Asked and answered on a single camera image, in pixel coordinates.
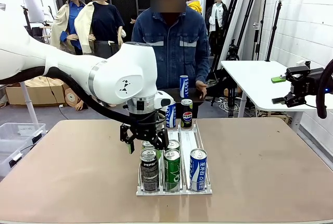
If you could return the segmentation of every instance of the green can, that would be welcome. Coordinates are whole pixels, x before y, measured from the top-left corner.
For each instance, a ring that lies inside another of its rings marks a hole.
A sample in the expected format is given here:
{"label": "green can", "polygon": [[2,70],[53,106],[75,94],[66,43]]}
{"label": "green can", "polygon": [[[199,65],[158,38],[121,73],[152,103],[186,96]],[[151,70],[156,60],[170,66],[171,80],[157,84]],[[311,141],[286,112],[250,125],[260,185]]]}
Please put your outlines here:
{"label": "green can", "polygon": [[[149,141],[142,141],[142,149],[144,149],[144,148],[153,148],[153,149],[155,149],[155,147]],[[161,151],[160,150],[156,150],[156,157],[157,157],[157,159],[161,158]]]}
{"label": "green can", "polygon": [[181,151],[181,144],[178,140],[169,140],[169,145],[166,150],[178,150]]}
{"label": "green can", "polygon": [[167,191],[177,192],[181,189],[181,154],[178,150],[164,152],[164,177]]}

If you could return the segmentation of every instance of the blue denim jacket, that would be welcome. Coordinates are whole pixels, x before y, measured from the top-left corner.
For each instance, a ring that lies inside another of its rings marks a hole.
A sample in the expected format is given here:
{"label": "blue denim jacket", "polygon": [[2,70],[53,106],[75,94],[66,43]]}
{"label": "blue denim jacket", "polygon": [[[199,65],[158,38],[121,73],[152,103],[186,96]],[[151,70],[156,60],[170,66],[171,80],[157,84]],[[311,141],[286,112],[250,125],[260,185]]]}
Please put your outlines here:
{"label": "blue denim jacket", "polygon": [[137,18],[132,41],[154,48],[158,89],[179,88],[182,75],[188,75],[190,88],[195,88],[198,80],[206,81],[209,72],[206,31],[203,17],[188,6],[171,27],[151,8]]}

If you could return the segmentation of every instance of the blue can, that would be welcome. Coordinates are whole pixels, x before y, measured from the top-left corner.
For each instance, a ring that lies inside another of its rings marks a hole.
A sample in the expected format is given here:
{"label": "blue can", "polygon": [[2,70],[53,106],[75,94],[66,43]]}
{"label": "blue can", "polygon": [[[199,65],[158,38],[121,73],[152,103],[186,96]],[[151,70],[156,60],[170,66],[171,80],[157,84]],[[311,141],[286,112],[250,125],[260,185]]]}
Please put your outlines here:
{"label": "blue can", "polygon": [[165,119],[167,128],[176,127],[176,102],[166,108]]}
{"label": "blue can", "polygon": [[180,76],[181,98],[188,98],[188,76]]}
{"label": "blue can", "polygon": [[201,148],[191,151],[189,178],[192,191],[203,191],[206,180],[207,152]]}

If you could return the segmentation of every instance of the plastic storage bin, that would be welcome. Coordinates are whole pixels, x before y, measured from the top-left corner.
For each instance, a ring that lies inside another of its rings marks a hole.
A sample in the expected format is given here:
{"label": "plastic storage bin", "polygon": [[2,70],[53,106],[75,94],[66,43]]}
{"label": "plastic storage bin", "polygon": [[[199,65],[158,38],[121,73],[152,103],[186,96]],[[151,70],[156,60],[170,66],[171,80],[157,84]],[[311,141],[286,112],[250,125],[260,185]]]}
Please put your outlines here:
{"label": "plastic storage bin", "polygon": [[27,154],[33,144],[46,135],[45,124],[5,123],[0,126],[0,177]]}

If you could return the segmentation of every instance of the mannequin hand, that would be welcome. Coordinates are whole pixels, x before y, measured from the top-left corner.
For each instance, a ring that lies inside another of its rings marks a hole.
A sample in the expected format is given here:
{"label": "mannequin hand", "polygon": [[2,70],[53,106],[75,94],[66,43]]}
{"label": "mannequin hand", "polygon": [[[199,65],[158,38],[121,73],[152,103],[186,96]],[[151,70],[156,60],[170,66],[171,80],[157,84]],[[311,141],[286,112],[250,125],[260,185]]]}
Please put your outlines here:
{"label": "mannequin hand", "polygon": [[121,47],[121,45],[123,45],[123,40],[122,40],[122,38],[120,37],[120,38],[118,38],[118,45],[119,45],[119,48]]}
{"label": "mannequin hand", "polygon": [[70,40],[70,41],[77,41],[78,39],[79,39],[79,37],[76,34],[71,34],[71,35],[67,36],[67,40]]}
{"label": "mannequin hand", "polygon": [[82,100],[79,101],[79,102],[75,105],[75,110],[76,110],[76,111],[81,111],[82,108],[83,108],[83,104],[84,104],[84,102],[83,102]]}
{"label": "mannequin hand", "polygon": [[207,85],[201,81],[196,81],[196,87],[197,87],[197,90],[199,90],[202,93],[202,95],[200,96],[200,99],[205,98],[205,96],[207,95],[207,89],[206,89]]}
{"label": "mannequin hand", "polygon": [[91,42],[96,40],[95,36],[92,35],[92,34],[88,36],[88,39],[89,39],[89,41],[91,41]]}

